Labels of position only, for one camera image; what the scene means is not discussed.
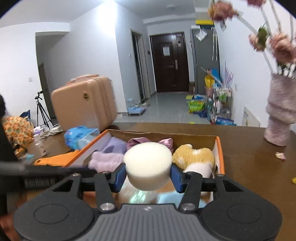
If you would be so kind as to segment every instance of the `paper notice on door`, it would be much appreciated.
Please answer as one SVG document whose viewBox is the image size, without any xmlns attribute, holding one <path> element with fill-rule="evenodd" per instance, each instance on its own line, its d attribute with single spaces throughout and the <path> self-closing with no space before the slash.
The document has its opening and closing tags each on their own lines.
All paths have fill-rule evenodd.
<svg viewBox="0 0 296 241">
<path fill-rule="evenodd" d="M 170 47 L 163 47 L 163 56 L 170 56 Z"/>
</svg>

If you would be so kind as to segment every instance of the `gray floor tile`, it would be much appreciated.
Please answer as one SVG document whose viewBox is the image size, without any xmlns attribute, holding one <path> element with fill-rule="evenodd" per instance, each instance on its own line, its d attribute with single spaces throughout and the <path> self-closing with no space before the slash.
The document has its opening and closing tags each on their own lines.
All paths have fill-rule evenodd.
<svg viewBox="0 0 296 241">
<path fill-rule="evenodd" d="M 141 116 L 117 117 L 115 122 L 153 122 L 153 123 L 190 123 L 209 124 L 206 118 L 188 113 L 184 93 L 154 94 L 147 103 L 146 111 Z"/>
</svg>

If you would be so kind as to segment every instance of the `refrigerator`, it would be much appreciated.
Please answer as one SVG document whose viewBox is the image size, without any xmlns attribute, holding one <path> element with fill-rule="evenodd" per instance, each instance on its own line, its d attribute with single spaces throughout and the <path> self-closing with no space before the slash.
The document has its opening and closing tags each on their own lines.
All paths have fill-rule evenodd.
<svg viewBox="0 0 296 241">
<path fill-rule="evenodd" d="M 200 25 L 200 28 L 207 32 L 207 36 L 200 41 L 196 35 L 200 31 L 196 27 L 192 27 L 190 31 L 193 64 L 194 64 L 194 79 L 195 79 L 195 94 L 205 95 L 205 77 L 207 73 L 201 69 L 217 69 L 220 76 L 220 64 L 219 64 L 219 45 L 217 44 L 217 60 L 216 50 L 213 60 L 213 25 Z"/>
</svg>

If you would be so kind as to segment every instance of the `yellow plush toy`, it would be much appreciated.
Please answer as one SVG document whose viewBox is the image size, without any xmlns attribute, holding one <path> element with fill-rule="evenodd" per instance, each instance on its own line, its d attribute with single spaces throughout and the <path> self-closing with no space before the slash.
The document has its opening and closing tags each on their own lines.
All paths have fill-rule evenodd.
<svg viewBox="0 0 296 241">
<path fill-rule="evenodd" d="M 208 148 L 193 149 L 192 145 L 180 146 L 173 154 L 173 163 L 184 172 L 197 172 L 210 178 L 215 166 L 215 157 Z"/>
</svg>

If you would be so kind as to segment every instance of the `tripod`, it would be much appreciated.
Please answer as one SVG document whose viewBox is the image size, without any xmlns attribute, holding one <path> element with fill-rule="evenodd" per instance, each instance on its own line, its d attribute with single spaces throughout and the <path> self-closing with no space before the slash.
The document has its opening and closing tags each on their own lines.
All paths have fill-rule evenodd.
<svg viewBox="0 0 296 241">
<path fill-rule="evenodd" d="M 36 104 L 37 104 L 37 126 L 39 126 L 39 120 L 38 120 L 38 115 L 39 115 L 39 110 L 43 119 L 43 123 L 41 126 L 46 126 L 49 128 L 49 122 L 52 124 L 52 121 L 50 120 L 48 114 L 46 113 L 45 109 L 43 108 L 42 104 L 40 103 L 39 99 L 42 100 L 40 97 L 40 94 L 42 94 L 43 91 L 38 92 L 38 96 L 35 97 Z"/>
</svg>

